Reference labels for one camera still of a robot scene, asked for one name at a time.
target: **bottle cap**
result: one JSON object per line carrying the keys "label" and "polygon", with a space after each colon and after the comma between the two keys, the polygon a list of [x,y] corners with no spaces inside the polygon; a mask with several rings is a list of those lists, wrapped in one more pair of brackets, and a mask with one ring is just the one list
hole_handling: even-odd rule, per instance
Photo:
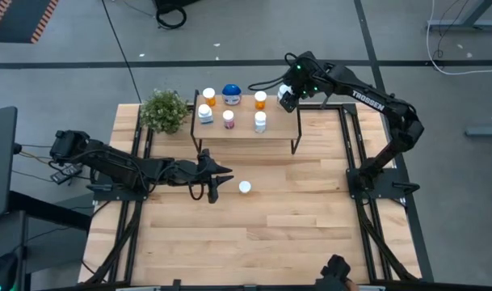
{"label": "bottle cap", "polygon": [[283,94],[283,93],[285,93],[285,92],[287,92],[287,91],[288,91],[288,86],[287,86],[287,85],[285,85],[285,84],[281,84],[281,86],[280,86],[280,88],[279,88],[278,92],[280,92],[281,94]]}
{"label": "bottle cap", "polygon": [[267,115],[265,114],[265,112],[256,112],[254,114],[254,121],[262,122],[262,121],[265,121],[266,118],[267,118]]}
{"label": "bottle cap", "polygon": [[242,93],[242,91],[235,84],[228,84],[222,89],[222,94],[224,95],[240,95],[240,93]]}
{"label": "bottle cap", "polygon": [[226,111],[222,112],[222,117],[226,121],[231,121],[231,120],[233,120],[233,112],[231,110],[226,110]]}
{"label": "bottle cap", "polygon": [[254,93],[254,99],[260,102],[265,101],[265,99],[267,99],[267,94],[264,91],[258,91]]}
{"label": "bottle cap", "polygon": [[215,90],[213,88],[206,88],[203,91],[203,96],[205,98],[213,98],[215,96]]}
{"label": "bottle cap", "polygon": [[242,181],[238,185],[238,190],[240,190],[240,193],[242,194],[247,194],[249,191],[251,191],[251,183],[247,181]]}
{"label": "bottle cap", "polygon": [[199,113],[202,114],[202,115],[207,115],[210,113],[212,109],[206,105],[206,104],[202,104],[199,106]]}

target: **desk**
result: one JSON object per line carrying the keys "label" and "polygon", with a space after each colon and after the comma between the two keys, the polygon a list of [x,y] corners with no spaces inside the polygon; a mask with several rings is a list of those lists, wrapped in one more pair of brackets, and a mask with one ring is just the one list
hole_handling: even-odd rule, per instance
{"label": "desk", "polygon": [[[356,104],[368,156],[386,144],[379,113]],[[111,146],[130,152],[138,105],[118,107]],[[352,120],[347,118],[353,137]],[[349,197],[347,157],[339,112],[302,110],[298,153],[286,141],[208,140],[215,160],[235,178],[219,187],[214,205],[193,201],[186,188],[157,187],[143,204],[132,285],[311,285],[326,261],[342,255],[350,278],[368,281],[355,203]],[[356,148],[355,138],[351,140]],[[140,152],[143,156],[144,138]],[[360,157],[354,151],[356,164]],[[151,157],[196,158],[190,122],[176,134],[156,134]],[[252,192],[238,194],[249,180]],[[97,268],[113,246],[121,202],[111,202],[93,219],[84,260]],[[391,200],[378,209],[387,244],[415,276],[420,276],[405,210]],[[376,273],[381,262],[374,244]],[[127,250],[117,280],[123,280]],[[90,277],[81,270],[79,281]]]}

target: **wooden shelf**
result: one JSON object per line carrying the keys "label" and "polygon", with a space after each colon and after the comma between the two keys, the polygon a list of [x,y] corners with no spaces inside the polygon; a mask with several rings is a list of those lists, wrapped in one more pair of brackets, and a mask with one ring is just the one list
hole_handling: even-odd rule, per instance
{"label": "wooden shelf", "polygon": [[[222,95],[216,95],[217,104],[212,107],[213,123],[201,124],[197,116],[197,108],[205,104],[204,97],[198,95],[194,113],[193,137],[196,139],[278,139],[292,140],[298,138],[298,119],[296,111],[288,113],[277,102],[276,96],[269,95],[263,112],[267,115],[267,129],[264,133],[254,131],[254,96],[243,95],[239,105],[230,106],[224,103]],[[222,112],[231,110],[234,114],[235,127],[224,127]]]}

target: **white cap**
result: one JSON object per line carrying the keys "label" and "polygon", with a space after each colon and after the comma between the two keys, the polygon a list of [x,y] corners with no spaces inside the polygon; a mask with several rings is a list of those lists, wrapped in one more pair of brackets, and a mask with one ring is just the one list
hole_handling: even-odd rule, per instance
{"label": "white cap", "polygon": [[281,84],[280,86],[280,89],[278,90],[279,93],[281,93],[282,95],[287,92],[288,90],[290,89],[289,86],[285,85],[285,84]]}
{"label": "white cap", "polygon": [[264,91],[258,91],[254,93],[254,99],[256,101],[265,101],[266,98],[267,98],[267,94]]}
{"label": "white cap", "polygon": [[240,184],[238,185],[238,190],[240,190],[240,193],[242,194],[248,193],[249,191],[251,191],[251,183],[247,181],[240,182]]}
{"label": "white cap", "polygon": [[205,98],[213,98],[213,96],[215,96],[215,90],[213,90],[213,88],[206,88],[203,91],[203,96]]}
{"label": "white cap", "polygon": [[202,104],[199,106],[199,114],[207,115],[210,113],[211,110],[212,109],[206,104]]}
{"label": "white cap", "polygon": [[222,112],[222,117],[226,121],[231,121],[231,120],[233,120],[233,112],[231,110],[226,110],[226,111]]}
{"label": "white cap", "polygon": [[265,112],[256,112],[254,114],[254,121],[265,122],[266,118],[267,118],[267,115],[265,114]]}

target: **pill bottle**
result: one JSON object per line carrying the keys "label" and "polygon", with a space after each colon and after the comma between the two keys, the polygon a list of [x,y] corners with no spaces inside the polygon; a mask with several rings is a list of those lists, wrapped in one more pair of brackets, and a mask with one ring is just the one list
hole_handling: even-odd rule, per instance
{"label": "pill bottle", "polygon": [[254,130],[257,133],[263,133],[266,128],[266,118],[265,112],[256,112],[254,114]]}
{"label": "pill bottle", "polygon": [[267,94],[264,91],[258,91],[254,93],[254,107],[257,110],[263,110],[265,108],[266,99],[267,99]]}
{"label": "pill bottle", "polygon": [[285,84],[281,84],[280,89],[278,90],[278,103],[284,97],[284,94],[287,91],[289,91],[290,93],[292,93],[291,87],[289,87],[289,86],[287,86]]}
{"label": "pill bottle", "polygon": [[215,106],[217,101],[215,100],[215,90],[213,88],[206,88],[203,91],[204,100],[209,107]]}
{"label": "pill bottle", "polygon": [[240,191],[240,194],[247,194],[249,191],[251,191],[251,183],[247,181],[242,181],[238,185],[238,191]]}
{"label": "pill bottle", "polygon": [[206,104],[200,105],[197,112],[201,124],[208,124],[213,122],[212,109],[208,105]]}
{"label": "pill bottle", "polygon": [[228,105],[239,104],[242,99],[241,93],[242,91],[237,85],[228,84],[224,86],[224,89],[222,89],[222,98],[224,99],[224,103]]}
{"label": "pill bottle", "polygon": [[235,120],[233,119],[233,112],[231,110],[222,112],[222,118],[224,118],[225,128],[232,129],[235,126]]}

